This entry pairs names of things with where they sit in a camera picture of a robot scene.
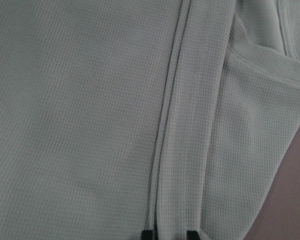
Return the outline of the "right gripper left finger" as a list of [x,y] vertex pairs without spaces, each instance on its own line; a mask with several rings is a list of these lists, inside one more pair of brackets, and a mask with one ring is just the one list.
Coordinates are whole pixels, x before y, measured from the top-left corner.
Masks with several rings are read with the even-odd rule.
[[152,229],[142,230],[140,240],[153,240],[153,230]]

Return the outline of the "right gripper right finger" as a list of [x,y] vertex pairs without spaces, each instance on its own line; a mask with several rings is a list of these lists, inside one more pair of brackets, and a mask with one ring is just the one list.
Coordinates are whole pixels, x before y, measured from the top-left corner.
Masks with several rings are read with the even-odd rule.
[[186,240],[199,240],[199,233],[196,230],[187,230]]

